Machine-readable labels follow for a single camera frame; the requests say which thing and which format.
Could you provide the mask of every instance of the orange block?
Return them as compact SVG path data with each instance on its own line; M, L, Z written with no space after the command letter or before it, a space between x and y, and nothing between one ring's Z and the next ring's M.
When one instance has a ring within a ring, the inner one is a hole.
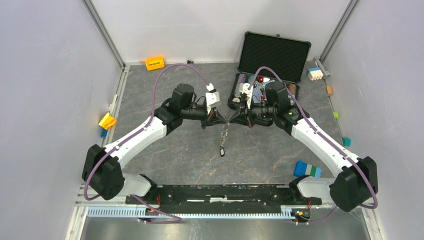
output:
M327 95L328 95L328 96L333 95L333 88L332 88L331 86L327 86L327 87L326 87L326 90L327 90Z
M148 71L165 67L165 61L164 61L164 58L162 56L155 56L155 57L147 58L145 60L145 63L146 63L146 68L147 68Z
M117 120L107 112L101 119L98 125L106 130L115 125Z

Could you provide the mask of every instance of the keychain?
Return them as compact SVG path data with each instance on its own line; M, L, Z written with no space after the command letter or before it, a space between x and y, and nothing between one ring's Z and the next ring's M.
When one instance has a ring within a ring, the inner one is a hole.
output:
M228 112L225 115L225 124L223 126L224 130L221 132L221 138L220 138L220 141L219 141L219 143L220 143L219 144L219 146L220 146L220 148L219 148L219 155L221 157L224 157L225 156L224 143L225 143L225 140L226 140L226 138L228 136L228 128L229 128L229 126L230 126L230 112Z

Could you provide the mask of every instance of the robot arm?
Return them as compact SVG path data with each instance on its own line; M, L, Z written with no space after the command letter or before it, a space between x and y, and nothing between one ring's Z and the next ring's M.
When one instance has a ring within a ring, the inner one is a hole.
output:
M375 161L368 156L362 159L348 151L325 133L307 112L303 111L307 117L305 119L299 108L290 105L288 92L283 83L275 81L267 84L265 87L267 101L259 105L249 103L251 91L246 88L242 93L240 108L230 122L252 128L255 124L262 125L261 120L271 118L277 127L301 141L317 155L335 177L315 178L308 175L298 177L290 183L290 187L299 197L320 198L323 203L334 202L346 212L368 200L372 196L370 190L348 158L365 174L374 193L378 192Z
M203 104L197 104L192 102L193 87L188 84L179 84L174 89L172 97L154 111L153 119L148 127L146 125L151 117L127 135L104 147L97 144L90 147L85 159L82 179L87 181L94 166L108 152L111 152L95 171L89 185L105 200L114 198L118 193L144 196L149 191L151 183L141 175L122 173L122 169L147 146L181 126L184 119L198 120L202 128L223 123L224 118L216 110L220 100L219 93L212 84L207 88L209 92L206 93L205 101Z

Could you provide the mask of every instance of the white plastic part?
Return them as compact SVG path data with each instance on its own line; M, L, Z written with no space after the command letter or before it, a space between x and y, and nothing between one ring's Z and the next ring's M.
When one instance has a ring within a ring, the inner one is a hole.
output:
M249 89L250 84L249 83L245 83L243 84L243 88L241 90L241 94L246 94L247 99L247 108L250 109L251 108L251 102L252 102L252 93L253 93L253 86L251 89Z
M121 137L120 139L104 146L105 151L108 152L114 147L122 142L124 139L128 138L133 133L137 132L149 121L150 117L147 118L140 126L136 129L129 132L127 135ZM152 144L154 141L159 140L167 135L167 126L162 124L162 120L157 117L153 117L153 121L150 126L147 127L147 130L142 131L135 137L131 138L131 140L127 141L125 144L119 147L119 150L114 151L110 156L118 157L118 162L120 164L121 169L123 169L128 162L134 158L139 152L145 149L147 146Z
M216 107L220 104L220 93L218 91L207 92L204 94L204 97L206 98L207 113L209 114L213 107Z
M119 194L135 194L137 196L143 197L147 194L147 192L150 190L150 187L152 186L150 182L141 175L130 175L127 173L123 173L122 175L125 178L125 181Z
M117 99L118 99L118 94L115 94L113 96L112 103L109 104L109 108L107 109L109 111L109 113L112 113L114 111L115 105L117 103Z
M334 178L315 178L308 176L302 179L297 188L305 198L320 198L322 204L331 204L333 200L330 196L330 185L334 183Z
M206 85L206 89L207 89L208 91L212 91L212 90L214 90L214 89L215 89L215 87L214 87L214 85L213 85L212 83L209 83L209 85Z
M328 142L321 138L321 136L317 134L318 132L321 132L333 144L343 150L343 152L347 154L347 156L350 157L355 163L358 162L358 155L346 150L346 148L337 143L315 123L314 119L311 117L308 119L317 128L317 132L314 132L305 119L301 119L297 121L296 125L293 126L291 135L295 139L305 144L310 150L312 150L312 152L317 155L318 158L321 159L321 161L323 161L330 169L333 176L337 177L337 175L342 172L343 166L349 168L352 166L352 164L346 160L337 150L335 150Z

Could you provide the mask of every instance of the yellow block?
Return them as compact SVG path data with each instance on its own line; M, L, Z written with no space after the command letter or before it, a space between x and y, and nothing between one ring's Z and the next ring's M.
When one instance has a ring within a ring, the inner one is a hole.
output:
M146 63L146 68L148 71L165 67L164 58L162 56L147 58L145 60L145 63Z
M107 112L101 119L98 125L106 130L108 130L110 127L112 127L114 124L116 124L116 119L111 116L109 112Z

